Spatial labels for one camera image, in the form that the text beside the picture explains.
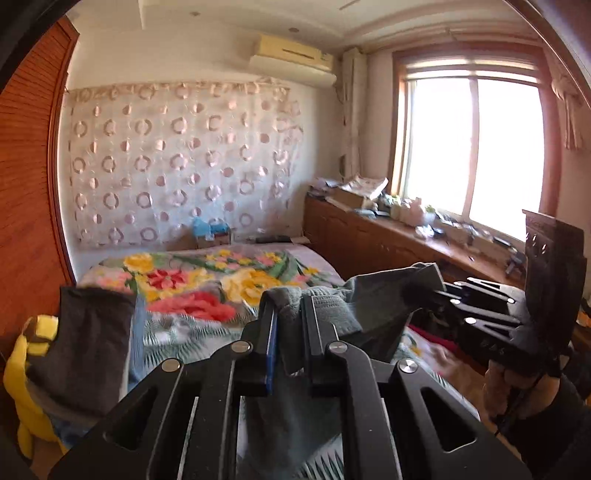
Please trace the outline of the person's right hand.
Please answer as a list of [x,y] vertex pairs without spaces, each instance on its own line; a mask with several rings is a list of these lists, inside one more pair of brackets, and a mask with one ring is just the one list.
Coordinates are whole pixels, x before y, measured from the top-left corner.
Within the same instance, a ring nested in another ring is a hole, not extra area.
[[509,414],[525,419],[548,408],[559,387],[558,378],[549,375],[526,377],[490,361],[483,388],[485,410],[491,420]]

